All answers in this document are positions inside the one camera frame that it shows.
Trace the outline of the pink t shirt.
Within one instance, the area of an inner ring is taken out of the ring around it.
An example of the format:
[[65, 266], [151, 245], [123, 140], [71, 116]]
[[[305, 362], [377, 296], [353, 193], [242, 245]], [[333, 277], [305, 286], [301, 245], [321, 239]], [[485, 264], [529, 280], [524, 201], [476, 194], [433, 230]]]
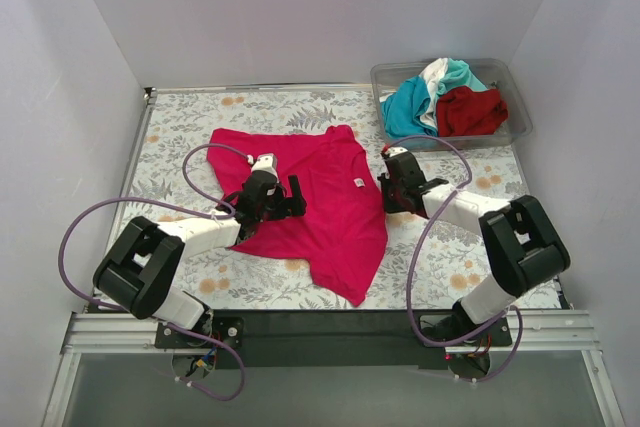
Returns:
[[295, 175], [307, 203], [302, 217], [267, 222], [237, 251], [271, 259], [304, 259], [314, 284], [361, 305], [384, 257], [388, 236], [382, 196], [366, 152], [347, 125], [320, 135], [213, 131], [207, 160], [225, 194], [248, 176], [239, 152], [272, 153], [282, 180]]

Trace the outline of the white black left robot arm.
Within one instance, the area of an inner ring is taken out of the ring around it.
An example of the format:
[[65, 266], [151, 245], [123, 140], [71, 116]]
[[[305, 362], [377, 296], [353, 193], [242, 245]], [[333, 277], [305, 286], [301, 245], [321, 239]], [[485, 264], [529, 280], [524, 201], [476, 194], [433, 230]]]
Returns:
[[288, 181], [286, 194], [272, 173], [252, 172], [242, 189], [227, 198], [235, 208], [228, 218], [221, 211], [164, 223], [134, 218], [99, 264], [94, 286], [134, 317], [172, 323], [188, 345], [205, 345], [213, 333], [205, 316], [208, 307], [173, 285], [180, 261], [235, 247], [264, 222], [304, 216], [306, 201], [298, 177], [291, 175]]

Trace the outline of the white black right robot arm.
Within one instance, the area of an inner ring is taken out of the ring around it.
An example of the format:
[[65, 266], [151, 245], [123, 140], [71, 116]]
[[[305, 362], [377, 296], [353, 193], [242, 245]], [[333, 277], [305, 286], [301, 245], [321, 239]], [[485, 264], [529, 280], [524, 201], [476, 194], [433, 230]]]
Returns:
[[[428, 221], [405, 288], [411, 329], [421, 343], [448, 347], [479, 342], [516, 300], [569, 268], [569, 252], [537, 198], [491, 198], [444, 179], [428, 180], [414, 154], [401, 147], [389, 147], [381, 157], [386, 167], [378, 177], [384, 210]], [[419, 251], [438, 220], [482, 238], [490, 274], [457, 300], [447, 317], [421, 327], [412, 309], [412, 281]]]

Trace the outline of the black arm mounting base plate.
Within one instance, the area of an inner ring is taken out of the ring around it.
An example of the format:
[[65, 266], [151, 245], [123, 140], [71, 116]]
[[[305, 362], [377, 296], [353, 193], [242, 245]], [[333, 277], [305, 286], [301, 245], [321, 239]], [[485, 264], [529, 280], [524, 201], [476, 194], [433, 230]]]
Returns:
[[446, 351], [421, 344], [404, 310], [219, 310], [199, 328], [248, 368], [447, 367]]

